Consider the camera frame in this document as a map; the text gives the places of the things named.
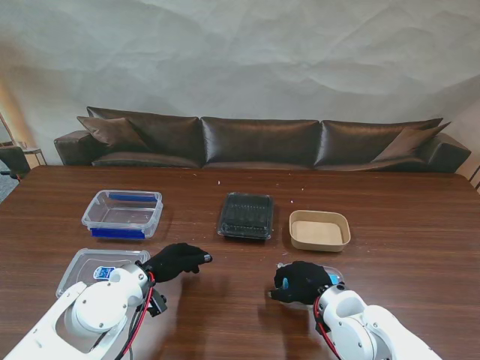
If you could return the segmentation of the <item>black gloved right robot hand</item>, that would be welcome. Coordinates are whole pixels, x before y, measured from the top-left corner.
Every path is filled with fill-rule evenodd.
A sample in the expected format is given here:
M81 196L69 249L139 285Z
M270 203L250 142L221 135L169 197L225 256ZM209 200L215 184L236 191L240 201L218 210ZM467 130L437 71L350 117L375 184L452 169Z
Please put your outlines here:
M277 269L271 299L312 305L322 291L333 285L327 271L312 262L294 261Z

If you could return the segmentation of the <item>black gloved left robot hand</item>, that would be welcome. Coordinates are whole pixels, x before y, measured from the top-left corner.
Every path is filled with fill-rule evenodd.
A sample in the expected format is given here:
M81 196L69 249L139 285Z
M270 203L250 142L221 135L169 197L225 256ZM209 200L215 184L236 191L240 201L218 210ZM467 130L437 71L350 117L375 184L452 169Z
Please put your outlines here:
M212 256L199 247L187 243L170 244L142 264L151 272L156 283L171 281L182 272L198 274L200 266L210 263Z

